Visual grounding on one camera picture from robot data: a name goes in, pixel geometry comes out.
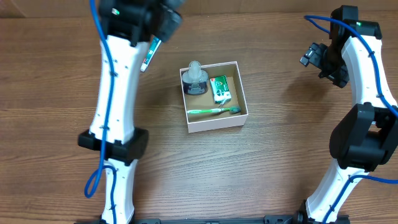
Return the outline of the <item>teal toothpaste tube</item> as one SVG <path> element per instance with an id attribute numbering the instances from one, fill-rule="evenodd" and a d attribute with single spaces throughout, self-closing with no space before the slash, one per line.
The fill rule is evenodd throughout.
<path id="1" fill-rule="evenodd" d="M 162 43 L 162 41 L 157 37 L 154 37 L 152 39 L 152 43 L 149 47 L 149 51 L 141 65 L 141 72 L 145 72 L 147 70 L 151 60 L 153 59 L 153 57 L 154 57 L 156 51 L 158 50 L 159 46 L 161 45 L 161 43 Z"/>

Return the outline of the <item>dark blue soap pump bottle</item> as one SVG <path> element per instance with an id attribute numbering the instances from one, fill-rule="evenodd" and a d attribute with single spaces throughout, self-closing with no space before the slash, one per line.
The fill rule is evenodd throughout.
<path id="1" fill-rule="evenodd" d="M 191 61 L 188 70 L 182 75 L 183 92 L 188 95 L 205 94 L 208 90 L 208 79 L 208 74 L 201 69 L 201 64 Z"/>

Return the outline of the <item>green soap bar package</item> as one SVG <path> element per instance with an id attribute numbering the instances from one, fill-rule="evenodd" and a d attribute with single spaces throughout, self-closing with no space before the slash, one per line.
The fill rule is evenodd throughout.
<path id="1" fill-rule="evenodd" d="M 226 75 L 210 78 L 214 102 L 222 104 L 232 99 Z"/>

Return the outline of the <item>green toothbrush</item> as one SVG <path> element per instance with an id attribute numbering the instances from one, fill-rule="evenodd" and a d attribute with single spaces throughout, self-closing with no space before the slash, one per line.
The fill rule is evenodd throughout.
<path id="1" fill-rule="evenodd" d="M 207 110 L 188 110 L 187 114 L 217 114 L 217 113 L 224 113 L 224 112 L 230 112 L 231 114 L 236 114 L 240 113 L 241 109 L 239 106 L 233 106 L 230 108 L 212 108 L 212 109 L 207 109 Z"/>

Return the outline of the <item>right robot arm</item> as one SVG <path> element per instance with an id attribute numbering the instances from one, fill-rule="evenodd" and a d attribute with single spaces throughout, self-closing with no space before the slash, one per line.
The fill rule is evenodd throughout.
<path id="1" fill-rule="evenodd" d="M 331 133 L 326 174 L 290 223 L 349 223 L 338 213 L 361 180 L 397 183 L 370 175 L 397 148 L 397 102 L 382 63 L 381 27 L 360 20 L 356 6 L 342 5 L 324 20 L 330 22 L 331 44 L 313 43 L 300 62 L 319 68 L 318 76 L 335 86 L 350 84 L 352 108 Z"/>

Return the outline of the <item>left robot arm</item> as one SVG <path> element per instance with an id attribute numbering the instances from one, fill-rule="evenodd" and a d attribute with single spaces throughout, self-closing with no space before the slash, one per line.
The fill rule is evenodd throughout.
<path id="1" fill-rule="evenodd" d="M 104 210 L 98 223 L 134 223 L 135 169 L 149 132 L 134 125 L 141 65 L 153 37 L 168 41 L 180 27 L 183 1 L 90 1 L 100 37 L 101 80 L 96 112 L 78 145 L 99 152 L 98 168 L 88 179 L 85 197 L 94 196 L 106 177 Z"/>

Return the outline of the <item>white cardboard box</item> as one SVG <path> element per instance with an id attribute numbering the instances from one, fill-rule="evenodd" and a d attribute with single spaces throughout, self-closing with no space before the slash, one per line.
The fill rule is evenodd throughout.
<path id="1" fill-rule="evenodd" d="M 241 109 L 241 111 L 235 114 L 232 114 L 229 111 L 217 114 L 186 113 L 185 117 L 187 121 L 188 132 L 196 133 L 200 131 L 244 125 L 249 113 L 238 63 L 236 61 L 214 63 L 202 65 L 201 69 L 208 74 L 210 79 L 222 75 L 226 76 L 232 99 L 225 103 L 222 108 L 237 106 Z M 216 104 L 214 101 L 213 92 L 209 83 L 207 83 L 207 87 L 208 91 L 201 95 L 188 95 L 186 93 L 182 93 L 185 111 L 208 110 L 219 107 L 219 104 Z"/>

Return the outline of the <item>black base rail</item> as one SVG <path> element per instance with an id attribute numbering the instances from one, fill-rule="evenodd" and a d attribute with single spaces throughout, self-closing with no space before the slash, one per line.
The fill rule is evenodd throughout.
<path id="1" fill-rule="evenodd" d="M 294 224 L 322 222 L 299 220 L 298 215 L 266 215 L 263 218 L 222 218 L 222 219 L 184 219 L 161 220 L 158 218 L 132 219 L 133 224 Z"/>

